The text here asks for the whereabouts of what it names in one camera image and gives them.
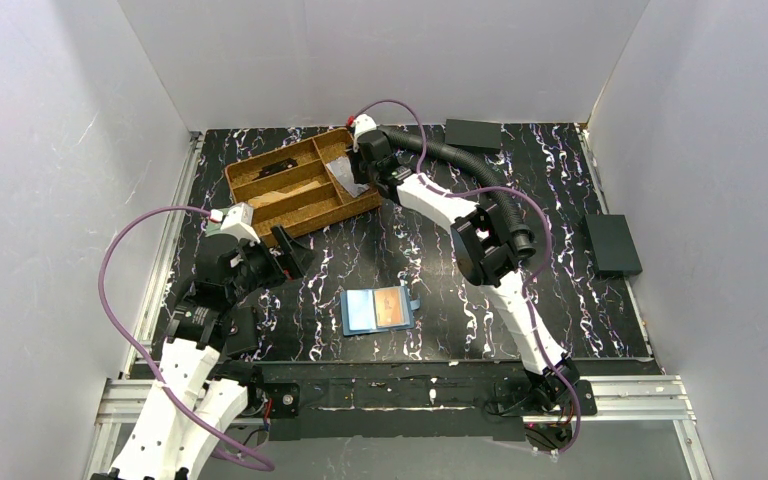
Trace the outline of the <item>light blue card holder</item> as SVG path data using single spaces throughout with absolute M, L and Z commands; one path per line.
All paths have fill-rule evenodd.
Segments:
M 411 329 L 416 325 L 419 299 L 405 285 L 345 290 L 340 294 L 340 315 L 345 336 Z

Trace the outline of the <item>woven wicker organizer tray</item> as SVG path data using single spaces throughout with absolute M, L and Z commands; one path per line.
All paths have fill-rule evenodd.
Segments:
M 379 194 L 350 193 L 328 167 L 352 143 L 338 128 L 225 168 L 233 202 L 253 208 L 251 226 L 262 242 L 277 244 L 276 226 L 297 238 L 380 207 Z

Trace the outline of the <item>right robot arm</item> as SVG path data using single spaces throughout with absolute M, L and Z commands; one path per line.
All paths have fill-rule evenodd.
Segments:
M 356 182 L 375 188 L 385 199 L 412 210 L 449 231 L 455 260 L 463 277 L 485 295 L 515 341 L 522 364 L 532 374 L 523 399 L 498 414 L 521 409 L 551 411 L 571 406 L 582 411 L 575 385 L 579 373 L 545 327 L 533 303 L 524 296 L 526 280 L 518 269 L 536 248 L 532 231 L 513 202 L 516 191 L 505 187 L 488 163 L 445 143 L 429 141 L 399 129 L 380 126 L 352 130 L 349 155 Z M 444 190 L 418 168 L 397 158 L 396 149 L 428 153 L 473 177 L 485 203 L 470 193 Z

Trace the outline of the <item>black flat box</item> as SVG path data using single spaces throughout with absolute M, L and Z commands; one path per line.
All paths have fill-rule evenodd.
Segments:
M 464 119 L 447 119 L 445 123 L 445 143 L 467 151 L 498 153 L 501 133 L 498 123 Z

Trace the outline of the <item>wooden utensil in tray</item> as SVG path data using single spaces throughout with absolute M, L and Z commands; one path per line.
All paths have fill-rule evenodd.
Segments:
M 320 186 L 320 182 L 312 181 L 287 191 L 272 191 L 263 193 L 261 195 L 252 197 L 251 199 L 247 200 L 246 203 L 254 209 L 262 208 L 292 196 L 316 189 Z

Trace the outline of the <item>black item in tray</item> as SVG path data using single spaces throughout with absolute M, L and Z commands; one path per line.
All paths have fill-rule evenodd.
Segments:
M 258 174 L 254 177 L 255 180 L 267 178 L 289 169 L 295 168 L 299 165 L 299 162 L 295 158 L 286 158 L 275 163 L 266 165 L 261 168 Z

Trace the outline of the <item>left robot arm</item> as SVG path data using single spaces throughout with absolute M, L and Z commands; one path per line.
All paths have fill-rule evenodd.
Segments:
M 238 363 L 230 348 L 234 323 L 246 317 L 243 302 L 259 290 L 303 277 L 313 252 L 281 225 L 269 245 L 247 224 L 226 219 L 207 235 L 195 272 L 177 295 L 153 381 L 130 436 L 95 479 L 196 479 L 209 459 L 272 472 L 258 448 L 231 437 L 232 421 L 253 407 L 270 421 L 262 375 Z

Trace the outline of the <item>gold VIP credit card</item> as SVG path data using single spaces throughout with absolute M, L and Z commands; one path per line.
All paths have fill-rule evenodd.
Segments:
M 405 324 L 403 289 L 390 287 L 374 292 L 375 321 L 378 328 L 395 328 Z

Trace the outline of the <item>silver VIP credit card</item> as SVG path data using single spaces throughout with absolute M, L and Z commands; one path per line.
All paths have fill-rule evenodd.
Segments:
M 351 162 L 347 156 L 340 156 L 327 163 L 326 168 L 352 198 L 357 198 L 369 190 L 367 184 L 360 184 L 355 181 Z

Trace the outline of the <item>black box right side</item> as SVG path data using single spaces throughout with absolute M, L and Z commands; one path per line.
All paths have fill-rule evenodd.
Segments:
M 597 275 L 631 277 L 643 271 L 625 215 L 587 214 L 581 226 Z

